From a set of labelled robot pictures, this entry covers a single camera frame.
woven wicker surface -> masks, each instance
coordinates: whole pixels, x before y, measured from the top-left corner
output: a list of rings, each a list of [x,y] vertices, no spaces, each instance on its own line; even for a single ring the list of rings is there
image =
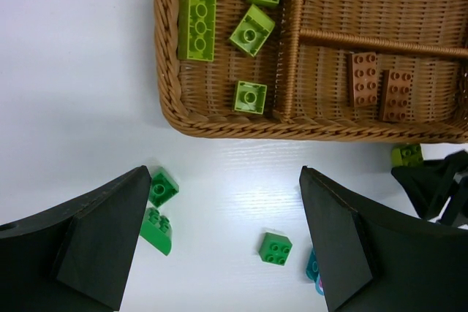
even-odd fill
[[[282,0],[266,10],[276,28],[256,58],[228,42],[248,8],[217,0],[214,62],[179,61],[178,0],[154,0],[160,101],[174,128],[197,137],[466,140],[468,0]],[[366,48],[380,70],[414,73],[408,122],[350,107],[347,54]],[[237,80],[268,85],[264,116],[231,111]]]

brown woven basket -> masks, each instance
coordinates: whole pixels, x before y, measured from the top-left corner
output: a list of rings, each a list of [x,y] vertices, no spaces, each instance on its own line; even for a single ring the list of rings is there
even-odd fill
[[[228,41],[248,8],[246,0],[217,0],[214,62],[179,61],[178,0],[154,0],[160,102],[177,130],[213,138],[467,140],[468,0],[281,0],[266,10],[276,28],[256,58]],[[350,106],[347,54],[365,50],[377,52],[380,72],[414,74],[406,123],[378,121],[378,107]],[[263,116],[231,110],[238,80],[268,85]]]

white surface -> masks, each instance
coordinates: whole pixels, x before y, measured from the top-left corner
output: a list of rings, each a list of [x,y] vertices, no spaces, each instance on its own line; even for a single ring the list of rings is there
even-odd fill
[[[326,311],[304,275],[312,243],[299,172],[307,164],[414,215],[389,173],[391,145],[179,134],[158,103],[152,7],[0,0],[0,224],[162,164],[181,187],[162,208],[173,251],[165,257],[138,240],[121,311]],[[293,242],[285,267],[256,254],[273,229]]]

brown block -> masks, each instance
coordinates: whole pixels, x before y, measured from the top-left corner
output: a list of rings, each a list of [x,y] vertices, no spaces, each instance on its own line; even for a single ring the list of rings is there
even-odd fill
[[[377,55],[350,54],[348,58],[350,102],[352,107],[377,104]]]
[[[384,72],[380,120],[405,122],[408,118],[408,104],[412,74],[391,69]]]

black object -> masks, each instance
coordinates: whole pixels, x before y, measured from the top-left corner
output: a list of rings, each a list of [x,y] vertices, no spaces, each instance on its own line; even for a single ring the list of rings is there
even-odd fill
[[[0,311],[117,311],[150,183],[142,166],[0,226]]]
[[[467,309],[467,231],[404,215],[306,167],[300,184],[329,311]]]
[[[459,227],[468,224],[468,188],[462,180],[467,169],[468,153],[459,151],[443,160],[425,161],[420,167],[394,167],[392,175],[406,191],[421,219],[437,217],[450,199],[439,222]]]

